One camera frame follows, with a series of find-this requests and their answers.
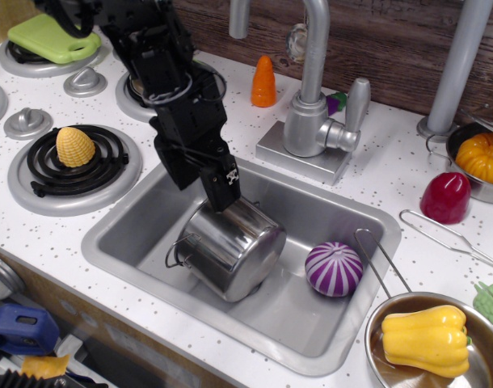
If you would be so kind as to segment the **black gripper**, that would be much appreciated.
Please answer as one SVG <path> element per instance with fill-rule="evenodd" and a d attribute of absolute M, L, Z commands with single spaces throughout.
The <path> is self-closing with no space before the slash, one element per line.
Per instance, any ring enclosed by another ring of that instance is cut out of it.
<path fill-rule="evenodd" d="M 194 103 L 182 97 L 154 108 L 154 148 L 180 190 L 200 177 L 212 209 L 223 212 L 241 196 L 238 165 L 221 139 L 227 120 L 222 102 Z"/>

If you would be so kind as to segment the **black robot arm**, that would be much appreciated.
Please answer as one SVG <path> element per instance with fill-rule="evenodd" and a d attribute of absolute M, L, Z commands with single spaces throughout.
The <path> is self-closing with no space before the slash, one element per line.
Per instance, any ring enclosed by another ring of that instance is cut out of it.
<path fill-rule="evenodd" d="M 184 190 L 199 179 L 210 205 L 222 212 L 241 196 L 238 167 L 221 129 L 227 121 L 224 78 L 194 58 L 191 33 L 171 1 L 37 1 L 74 38 L 99 27 L 143 88 L 156 115 L 154 147 Z"/>

